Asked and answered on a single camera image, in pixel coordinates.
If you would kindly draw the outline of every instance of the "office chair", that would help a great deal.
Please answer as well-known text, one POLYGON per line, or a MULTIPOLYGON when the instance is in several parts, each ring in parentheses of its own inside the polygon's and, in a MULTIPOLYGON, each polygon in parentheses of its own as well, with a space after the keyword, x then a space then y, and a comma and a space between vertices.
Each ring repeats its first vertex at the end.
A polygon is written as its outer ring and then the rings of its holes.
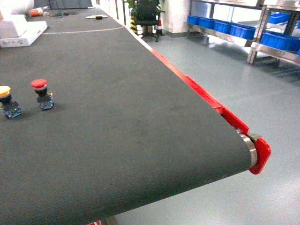
POLYGON ((142 33, 142 38, 145 36, 151 36, 156 38, 158 42, 159 34, 148 32, 148 26, 158 25, 160 19, 160 13, 157 9, 156 0, 137 0, 134 1, 134 8, 131 11, 131 15, 134 17, 135 25, 146 27, 146 32, 142 33))

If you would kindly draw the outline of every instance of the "yellow black striped post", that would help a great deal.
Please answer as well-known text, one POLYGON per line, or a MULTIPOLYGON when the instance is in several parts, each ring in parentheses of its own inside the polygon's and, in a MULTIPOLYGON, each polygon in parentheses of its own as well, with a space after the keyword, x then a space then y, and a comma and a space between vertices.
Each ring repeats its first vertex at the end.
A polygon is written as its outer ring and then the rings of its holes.
POLYGON ((137 28, 136 28, 134 16, 130 17, 130 29, 137 35, 137 28))

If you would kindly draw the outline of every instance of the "cardboard box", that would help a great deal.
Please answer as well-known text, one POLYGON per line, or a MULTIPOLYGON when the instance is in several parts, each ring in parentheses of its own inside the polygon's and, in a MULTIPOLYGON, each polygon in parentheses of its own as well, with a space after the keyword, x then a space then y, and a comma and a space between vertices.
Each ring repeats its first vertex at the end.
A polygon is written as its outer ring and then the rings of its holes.
POLYGON ((24 15, 9 15, 0 20, 0 38, 16 38, 27 30, 24 15))
POLYGON ((46 21, 27 22, 28 29, 20 37, 2 38, 0 46, 2 48, 30 46, 46 29, 46 21))

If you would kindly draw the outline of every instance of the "stainless steel shelf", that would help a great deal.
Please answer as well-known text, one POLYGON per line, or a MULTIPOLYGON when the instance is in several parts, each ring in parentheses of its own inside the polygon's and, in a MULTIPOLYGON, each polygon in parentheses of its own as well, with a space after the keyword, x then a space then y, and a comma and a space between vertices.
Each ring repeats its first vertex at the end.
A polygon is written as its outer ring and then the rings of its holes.
POLYGON ((265 0, 267 8, 300 11, 300 0, 265 0))
POLYGON ((198 31, 202 34, 212 35, 212 36, 218 37, 220 39, 223 39, 225 41, 235 43, 235 44, 238 44, 238 45, 241 45, 244 47, 250 47, 253 42, 252 40, 243 39, 240 37, 232 36, 230 34, 224 34, 224 33, 212 30, 212 29, 200 27, 198 25, 193 25, 193 24, 190 24, 187 22, 185 22, 184 25, 187 26, 188 28, 198 31))
POLYGON ((251 47, 254 48, 254 50, 257 52, 268 54, 276 59, 300 65, 300 56, 294 53, 272 48, 256 42, 253 42, 251 47))
POLYGON ((204 3, 212 3, 219 5, 237 6, 237 7, 249 7, 259 8, 263 6, 264 0, 195 0, 204 3))

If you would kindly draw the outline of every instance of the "epoxy floor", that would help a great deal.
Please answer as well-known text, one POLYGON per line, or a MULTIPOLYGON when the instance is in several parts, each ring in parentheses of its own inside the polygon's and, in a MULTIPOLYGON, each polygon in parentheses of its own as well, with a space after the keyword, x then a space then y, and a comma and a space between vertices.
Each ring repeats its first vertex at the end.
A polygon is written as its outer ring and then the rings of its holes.
POLYGON ((249 48, 215 37, 145 41, 261 134, 272 155, 259 175, 243 172, 117 215, 119 225, 300 225, 300 67, 251 66, 249 48))

